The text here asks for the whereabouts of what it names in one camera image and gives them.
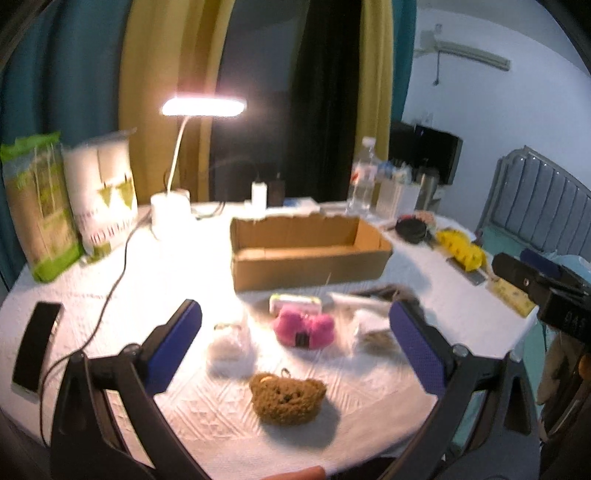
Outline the operator hand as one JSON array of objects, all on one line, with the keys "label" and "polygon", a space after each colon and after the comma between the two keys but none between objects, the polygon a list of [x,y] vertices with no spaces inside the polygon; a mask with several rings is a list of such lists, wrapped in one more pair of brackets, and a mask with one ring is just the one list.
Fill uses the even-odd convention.
[{"label": "operator hand", "polygon": [[263,477],[263,480],[325,480],[327,473],[322,466],[308,467],[293,472],[284,472]]}]

